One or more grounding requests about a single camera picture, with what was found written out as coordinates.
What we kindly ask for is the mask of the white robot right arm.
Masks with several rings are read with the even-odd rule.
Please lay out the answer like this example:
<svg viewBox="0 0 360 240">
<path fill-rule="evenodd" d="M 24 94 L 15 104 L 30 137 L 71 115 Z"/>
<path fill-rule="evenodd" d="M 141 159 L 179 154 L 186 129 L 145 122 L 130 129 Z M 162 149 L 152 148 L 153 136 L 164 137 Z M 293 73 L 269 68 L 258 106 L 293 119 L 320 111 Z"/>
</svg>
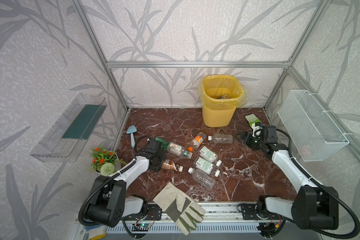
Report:
<svg viewBox="0 0 360 240">
<path fill-rule="evenodd" d="M 273 227 L 259 227 L 265 239 L 278 234 L 286 221 L 294 223 L 302 230 L 312 230 L 334 239 L 352 239 L 360 233 L 360 221 L 352 209 L 340 198 L 333 187 L 326 187 L 312 177 L 291 153 L 292 141 L 287 145 L 279 143 L 278 133 L 288 135 L 272 125 L 256 123 L 251 133 L 237 134 L 240 143 L 251 150 L 263 152 L 264 156 L 277 165 L 291 182 L 297 196 L 295 200 L 285 200 L 274 196 L 260 196 L 255 204 L 240 204 L 244 219 L 257 217 L 268 220 L 279 216 L 281 222 Z M 351 216 L 354 228 L 346 234 L 333 234 L 339 227 L 339 208 Z"/>
</svg>

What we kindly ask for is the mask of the green plastic bottle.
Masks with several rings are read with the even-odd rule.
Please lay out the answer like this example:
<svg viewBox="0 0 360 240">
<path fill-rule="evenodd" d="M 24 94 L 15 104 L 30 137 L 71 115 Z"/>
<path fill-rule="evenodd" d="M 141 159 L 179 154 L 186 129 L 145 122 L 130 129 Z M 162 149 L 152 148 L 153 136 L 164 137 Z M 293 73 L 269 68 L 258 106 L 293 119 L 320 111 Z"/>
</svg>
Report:
<svg viewBox="0 0 360 240">
<path fill-rule="evenodd" d="M 169 145 L 169 142 L 161 139 L 161 138 L 155 138 L 156 141 L 160 142 L 161 143 L 161 149 L 162 151 L 166 151 L 167 150 L 167 147 Z"/>
</svg>

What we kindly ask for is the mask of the brown coffee bottle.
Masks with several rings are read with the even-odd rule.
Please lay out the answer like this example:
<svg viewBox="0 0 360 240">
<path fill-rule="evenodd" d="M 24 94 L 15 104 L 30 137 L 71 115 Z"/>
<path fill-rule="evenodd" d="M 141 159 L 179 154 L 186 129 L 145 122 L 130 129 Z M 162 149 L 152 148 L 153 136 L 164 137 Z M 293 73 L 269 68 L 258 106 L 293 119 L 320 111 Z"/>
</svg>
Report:
<svg viewBox="0 0 360 240">
<path fill-rule="evenodd" d="M 176 171 L 176 172 L 182 172 L 183 171 L 183 166 L 177 165 L 173 161 L 165 160 L 163 162 L 163 164 L 162 164 L 162 169 L 173 170 L 173 171 Z"/>
</svg>

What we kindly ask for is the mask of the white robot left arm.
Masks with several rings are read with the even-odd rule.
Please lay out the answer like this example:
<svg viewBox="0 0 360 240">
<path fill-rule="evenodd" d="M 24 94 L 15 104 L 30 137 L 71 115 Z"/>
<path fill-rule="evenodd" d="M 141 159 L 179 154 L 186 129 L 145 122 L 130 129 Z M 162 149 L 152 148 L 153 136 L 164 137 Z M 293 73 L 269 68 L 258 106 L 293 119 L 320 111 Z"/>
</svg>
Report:
<svg viewBox="0 0 360 240">
<path fill-rule="evenodd" d="M 140 197 L 127 197 L 127 188 L 146 171 L 161 170 L 167 157 L 162 145 L 162 142 L 150 139 L 122 169 L 110 177 L 97 177 L 90 195 L 79 210 L 80 224 L 115 227 L 128 216 L 146 215 L 147 201 Z"/>
</svg>

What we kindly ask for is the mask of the clear bottle white cap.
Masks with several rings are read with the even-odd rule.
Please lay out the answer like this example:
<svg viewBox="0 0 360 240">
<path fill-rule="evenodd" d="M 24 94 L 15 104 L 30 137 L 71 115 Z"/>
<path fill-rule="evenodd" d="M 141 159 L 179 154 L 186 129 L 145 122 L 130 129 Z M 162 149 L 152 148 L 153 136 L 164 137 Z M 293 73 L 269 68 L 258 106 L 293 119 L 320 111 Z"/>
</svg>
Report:
<svg viewBox="0 0 360 240">
<path fill-rule="evenodd" d="M 232 135 L 213 134 L 212 136 L 208 136 L 208 141 L 211 141 L 216 144 L 232 144 L 234 138 Z"/>
</svg>

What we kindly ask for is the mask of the clear bottle bird label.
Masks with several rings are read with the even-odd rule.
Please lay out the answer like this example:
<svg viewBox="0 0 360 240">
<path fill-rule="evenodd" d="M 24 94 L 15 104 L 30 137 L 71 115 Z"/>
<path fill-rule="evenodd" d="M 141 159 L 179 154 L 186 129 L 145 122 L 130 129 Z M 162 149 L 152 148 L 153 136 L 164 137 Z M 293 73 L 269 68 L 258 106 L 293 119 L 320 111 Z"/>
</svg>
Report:
<svg viewBox="0 0 360 240">
<path fill-rule="evenodd" d="M 171 154 L 174 154 L 175 156 L 187 159 L 191 159 L 193 155 L 192 152 L 186 150 L 183 146 L 174 142 L 169 142 L 167 146 L 167 151 Z"/>
</svg>

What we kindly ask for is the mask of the blue label bottle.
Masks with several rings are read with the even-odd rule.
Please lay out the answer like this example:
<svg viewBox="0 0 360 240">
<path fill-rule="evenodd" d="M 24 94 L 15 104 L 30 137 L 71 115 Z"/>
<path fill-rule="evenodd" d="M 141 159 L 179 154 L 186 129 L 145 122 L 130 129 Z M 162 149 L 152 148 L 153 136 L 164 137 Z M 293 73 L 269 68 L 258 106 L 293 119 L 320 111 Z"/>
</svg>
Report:
<svg viewBox="0 0 360 240">
<path fill-rule="evenodd" d="M 219 100 L 221 100 L 221 99 L 223 99 L 223 100 L 225 100 L 225 99 L 231 99 L 231 96 L 230 96 L 229 94 L 224 94 L 224 95 L 218 97 L 218 99 L 219 99 Z"/>
</svg>

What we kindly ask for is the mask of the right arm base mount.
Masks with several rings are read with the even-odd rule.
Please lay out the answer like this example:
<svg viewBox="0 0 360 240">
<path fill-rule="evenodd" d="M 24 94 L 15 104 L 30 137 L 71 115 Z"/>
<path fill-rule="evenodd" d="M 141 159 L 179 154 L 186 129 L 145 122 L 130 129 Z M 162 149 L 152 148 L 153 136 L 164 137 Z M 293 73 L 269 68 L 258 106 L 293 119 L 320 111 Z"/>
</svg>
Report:
<svg viewBox="0 0 360 240">
<path fill-rule="evenodd" d="M 264 209 L 262 205 L 254 202 L 240 203 L 237 206 L 237 210 L 242 214 L 244 220 L 271 222 L 281 222 L 283 220 L 279 215 L 269 212 L 267 209 Z"/>
</svg>

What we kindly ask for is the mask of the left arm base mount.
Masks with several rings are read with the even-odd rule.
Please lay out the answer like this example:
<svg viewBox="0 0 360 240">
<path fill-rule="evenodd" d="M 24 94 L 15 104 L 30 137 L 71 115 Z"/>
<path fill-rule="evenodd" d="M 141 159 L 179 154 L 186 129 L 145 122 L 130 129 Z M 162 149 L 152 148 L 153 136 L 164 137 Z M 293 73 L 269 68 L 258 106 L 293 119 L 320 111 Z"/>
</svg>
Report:
<svg viewBox="0 0 360 240">
<path fill-rule="evenodd" d="M 137 214 L 126 217 L 127 221 L 137 221 L 143 219 L 145 221 L 159 221 L 161 220 L 163 210 L 156 204 L 148 204 Z"/>
</svg>

